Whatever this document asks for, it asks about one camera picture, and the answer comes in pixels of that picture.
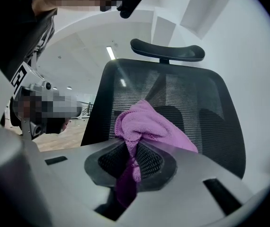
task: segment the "black mesh backrest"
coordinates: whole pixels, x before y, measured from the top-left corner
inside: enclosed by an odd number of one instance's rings
[[[81,145],[114,138],[116,118],[140,99],[185,132],[199,153],[243,177],[245,149],[233,102],[222,78],[201,68],[110,61]]]

